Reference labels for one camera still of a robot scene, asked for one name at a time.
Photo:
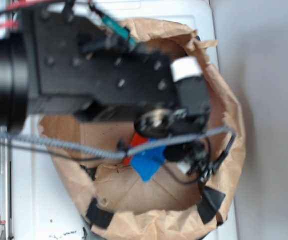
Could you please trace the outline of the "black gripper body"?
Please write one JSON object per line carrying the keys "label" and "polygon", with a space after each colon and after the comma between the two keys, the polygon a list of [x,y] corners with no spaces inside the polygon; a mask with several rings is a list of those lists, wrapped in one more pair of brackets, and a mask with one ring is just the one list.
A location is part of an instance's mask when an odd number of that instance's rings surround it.
{"label": "black gripper body", "polygon": [[[155,109],[136,120],[135,129],[144,137],[158,139],[206,131],[211,104],[197,59],[193,56],[179,58],[172,62],[171,72],[179,106],[170,110]],[[163,155],[188,175],[200,171],[209,156],[199,140],[167,146]]]}

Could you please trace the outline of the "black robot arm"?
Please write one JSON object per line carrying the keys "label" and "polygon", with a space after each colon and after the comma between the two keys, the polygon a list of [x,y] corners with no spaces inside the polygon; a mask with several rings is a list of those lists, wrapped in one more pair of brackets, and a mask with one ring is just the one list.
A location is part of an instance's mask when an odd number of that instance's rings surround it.
{"label": "black robot arm", "polygon": [[117,23],[107,34],[85,17],[46,4],[21,8],[19,29],[0,39],[0,138],[78,150],[100,158],[137,155],[20,133],[28,115],[72,115],[85,123],[130,123],[188,173],[210,172],[210,143],[202,141],[211,112],[203,71],[193,56],[174,59],[132,38]]}

